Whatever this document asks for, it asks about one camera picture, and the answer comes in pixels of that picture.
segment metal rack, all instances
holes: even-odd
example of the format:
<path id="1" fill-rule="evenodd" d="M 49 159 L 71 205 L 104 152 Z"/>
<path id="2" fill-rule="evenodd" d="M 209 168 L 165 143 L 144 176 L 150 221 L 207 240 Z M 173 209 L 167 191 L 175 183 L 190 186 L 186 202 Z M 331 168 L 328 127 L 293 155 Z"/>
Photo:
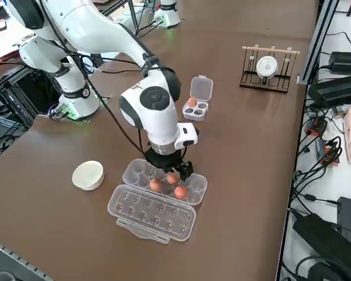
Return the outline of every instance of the metal rack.
<path id="1" fill-rule="evenodd" d="M 245 58 L 240 87 L 286 94 L 297 55 L 300 52 L 292 50 L 291 47 L 287 48 L 287 50 L 280 50 L 276 49 L 275 46 L 269 49 L 260 48 L 259 45 L 255 45 L 254 47 L 242 46 L 242 49 L 245 50 Z M 257 61 L 263 56 L 274 57 L 278 65 L 282 65 L 281 69 L 278 68 L 277 74 L 272 78 L 261 78 L 256 72 Z"/>

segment small egg container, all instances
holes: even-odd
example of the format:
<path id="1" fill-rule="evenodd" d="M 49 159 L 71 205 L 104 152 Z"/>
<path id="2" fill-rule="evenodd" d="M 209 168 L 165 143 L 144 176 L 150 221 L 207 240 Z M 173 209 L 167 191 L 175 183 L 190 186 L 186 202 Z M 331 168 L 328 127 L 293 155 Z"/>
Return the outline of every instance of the small egg container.
<path id="1" fill-rule="evenodd" d="M 190 97 L 197 99 L 197 106 L 190 107 L 186 102 L 183 106 L 183 117 L 192 121 L 203 121 L 208 112 L 208 101 L 212 97 L 213 81 L 199 75 L 191 80 Z"/>
<path id="2" fill-rule="evenodd" d="M 151 191 L 149 184 L 151 180 L 156 178 L 162 185 L 161 191 L 157 194 L 189 205 L 198 205 L 201 203 L 208 186 L 207 179 L 204 176 L 193 173 L 185 182 L 180 180 L 175 184 L 168 183 L 166 176 L 164 171 L 155 168 L 147 161 L 135 159 L 126 168 L 122 180 L 129 186 L 155 193 Z M 188 193 L 185 199 L 179 200 L 175 198 L 174 189 L 177 186 L 187 187 Z"/>

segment white device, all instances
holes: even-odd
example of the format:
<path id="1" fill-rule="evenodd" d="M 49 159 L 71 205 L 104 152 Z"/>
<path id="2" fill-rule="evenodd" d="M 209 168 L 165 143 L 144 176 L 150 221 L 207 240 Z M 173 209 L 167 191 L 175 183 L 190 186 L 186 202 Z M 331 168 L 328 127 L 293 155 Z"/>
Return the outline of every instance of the white device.
<path id="1" fill-rule="evenodd" d="M 277 74 L 278 63 L 274 57 L 262 57 L 256 64 L 256 72 L 260 78 L 270 79 Z"/>
<path id="2" fill-rule="evenodd" d="M 154 14 L 156 21 L 162 21 L 159 27 L 170 28 L 181 22 L 178 15 L 177 0 L 161 0 L 160 9 Z"/>
<path id="3" fill-rule="evenodd" d="M 161 4 L 166 7 L 176 4 L 176 0 L 162 0 Z M 119 103 L 125 119 L 147 131 L 158 155 L 173 155 L 197 143 L 193 124 L 178 123 L 174 102 L 179 98 L 181 84 L 177 76 L 125 26 L 104 17 L 91 0 L 9 0 L 8 7 L 37 35 L 20 47 L 23 61 L 55 76 L 64 91 L 60 102 L 76 117 L 92 114 L 99 103 L 79 68 L 61 63 L 67 54 L 49 40 L 60 39 L 74 50 L 91 54 L 121 52 L 130 56 L 144 79 L 121 95 Z"/>

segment wooden dowel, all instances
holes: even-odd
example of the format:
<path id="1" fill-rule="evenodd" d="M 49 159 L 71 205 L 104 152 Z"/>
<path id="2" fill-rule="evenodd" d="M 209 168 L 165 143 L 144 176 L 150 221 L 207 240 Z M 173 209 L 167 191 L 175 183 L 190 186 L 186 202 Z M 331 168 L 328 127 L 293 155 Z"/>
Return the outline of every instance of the wooden dowel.
<path id="1" fill-rule="evenodd" d="M 280 49 L 269 49 L 269 48 L 260 48 L 260 47 L 248 47 L 242 46 L 243 50 L 250 50 L 250 51 L 263 51 L 263 52 L 273 52 L 273 53 L 282 53 L 282 54 L 300 54 L 299 51 L 294 50 L 280 50 Z"/>

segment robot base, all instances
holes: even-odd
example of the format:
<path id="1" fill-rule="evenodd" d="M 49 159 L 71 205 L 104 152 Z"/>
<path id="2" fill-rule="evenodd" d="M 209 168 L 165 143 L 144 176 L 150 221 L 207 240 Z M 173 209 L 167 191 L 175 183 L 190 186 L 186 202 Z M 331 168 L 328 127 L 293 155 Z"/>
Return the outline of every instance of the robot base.
<path id="1" fill-rule="evenodd" d="M 182 20 L 178 15 L 177 11 L 170 10 L 164 11 L 159 9 L 155 14 L 154 18 L 157 21 L 162 21 L 163 23 L 159 25 L 160 28 L 173 28 L 176 27 Z"/>
<path id="2" fill-rule="evenodd" d="M 145 155 L 150 163 L 163 169 L 165 172 L 173 172 L 173 169 L 176 169 L 176 171 L 180 172 L 180 177 L 183 181 L 189 178 L 194 172 L 190 161 L 187 163 L 182 161 L 181 150 L 177 150 L 169 155 L 160 155 L 150 148 L 146 151 Z"/>

